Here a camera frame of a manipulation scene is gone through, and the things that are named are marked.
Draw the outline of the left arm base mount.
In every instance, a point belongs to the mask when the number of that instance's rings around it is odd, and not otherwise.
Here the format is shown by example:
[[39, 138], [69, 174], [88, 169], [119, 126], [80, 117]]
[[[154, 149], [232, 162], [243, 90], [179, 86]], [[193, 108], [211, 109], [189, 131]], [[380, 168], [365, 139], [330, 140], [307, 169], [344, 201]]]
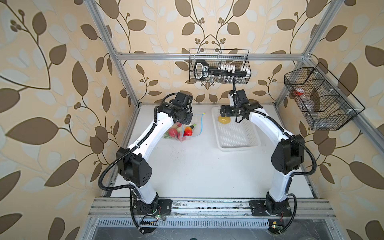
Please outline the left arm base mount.
[[134, 212], [139, 216], [155, 215], [165, 216], [169, 215], [172, 211], [173, 201], [170, 199], [154, 200], [152, 204], [148, 205], [136, 199], [133, 200], [132, 207]]

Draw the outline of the yellow potato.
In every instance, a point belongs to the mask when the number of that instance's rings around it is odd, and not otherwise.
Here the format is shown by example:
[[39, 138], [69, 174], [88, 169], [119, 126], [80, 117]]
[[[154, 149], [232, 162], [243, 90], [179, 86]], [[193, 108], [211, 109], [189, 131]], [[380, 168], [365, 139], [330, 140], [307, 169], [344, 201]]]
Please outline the yellow potato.
[[230, 117], [221, 117], [221, 116], [219, 116], [218, 117], [218, 121], [219, 121], [219, 123], [221, 123], [223, 125], [226, 125], [226, 124], [229, 124], [231, 122], [231, 118]]

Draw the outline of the clear zip top bag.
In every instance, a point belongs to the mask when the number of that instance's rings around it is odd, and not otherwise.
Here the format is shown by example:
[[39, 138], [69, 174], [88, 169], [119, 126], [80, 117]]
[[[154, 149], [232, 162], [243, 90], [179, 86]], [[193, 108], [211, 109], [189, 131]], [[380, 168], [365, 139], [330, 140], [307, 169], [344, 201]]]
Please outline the clear zip top bag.
[[189, 125], [176, 122], [164, 133], [163, 138], [184, 142], [200, 136], [203, 132], [205, 115], [205, 113], [193, 115]]

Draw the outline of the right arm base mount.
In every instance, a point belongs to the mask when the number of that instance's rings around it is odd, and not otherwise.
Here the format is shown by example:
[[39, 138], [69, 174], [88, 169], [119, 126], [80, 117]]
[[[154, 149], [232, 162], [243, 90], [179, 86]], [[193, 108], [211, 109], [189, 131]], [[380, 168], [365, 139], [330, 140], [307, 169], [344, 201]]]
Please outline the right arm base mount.
[[254, 217], [291, 217], [293, 215], [293, 208], [291, 208], [288, 199], [282, 202], [251, 200], [249, 206]]

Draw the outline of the red yellow mango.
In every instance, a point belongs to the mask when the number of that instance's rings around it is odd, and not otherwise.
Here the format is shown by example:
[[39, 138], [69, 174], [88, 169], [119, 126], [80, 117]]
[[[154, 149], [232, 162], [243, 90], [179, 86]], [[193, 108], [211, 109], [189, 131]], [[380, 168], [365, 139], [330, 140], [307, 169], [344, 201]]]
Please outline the red yellow mango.
[[190, 137], [193, 135], [193, 130], [190, 127], [186, 127], [184, 130], [184, 136]]

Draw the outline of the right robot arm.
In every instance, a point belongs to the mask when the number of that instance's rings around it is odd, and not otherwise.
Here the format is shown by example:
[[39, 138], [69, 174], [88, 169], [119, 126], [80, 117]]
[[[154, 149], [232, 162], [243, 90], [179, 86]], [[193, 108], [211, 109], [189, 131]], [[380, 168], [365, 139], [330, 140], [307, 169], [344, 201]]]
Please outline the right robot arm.
[[244, 90], [233, 83], [229, 92], [229, 105], [220, 108], [222, 117], [247, 120], [260, 128], [272, 141], [275, 150], [271, 163], [275, 169], [273, 182], [266, 195], [265, 211], [270, 215], [288, 205], [289, 189], [295, 176], [310, 176], [317, 170], [316, 158], [305, 145], [304, 137], [293, 135], [273, 119], [258, 103], [251, 103]]

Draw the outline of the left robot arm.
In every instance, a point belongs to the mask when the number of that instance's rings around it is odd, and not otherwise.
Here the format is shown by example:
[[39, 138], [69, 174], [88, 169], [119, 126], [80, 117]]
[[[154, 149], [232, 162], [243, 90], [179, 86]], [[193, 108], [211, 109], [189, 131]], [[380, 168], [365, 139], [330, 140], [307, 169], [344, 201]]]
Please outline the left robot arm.
[[[130, 189], [133, 195], [146, 205], [152, 205], [158, 197], [157, 192], [149, 184], [152, 168], [148, 159], [163, 135], [175, 123], [189, 125], [193, 118], [193, 97], [182, 92], [172, 93], [164, 97], [160, 105], [155, 106], [153, 121], [127, 149], [120, 148], [117, 159], [99, 176], [98, 186], [103, 191]], [[104, 177], [114, 167], [127, 183], [125, 185], [107, 187]]]

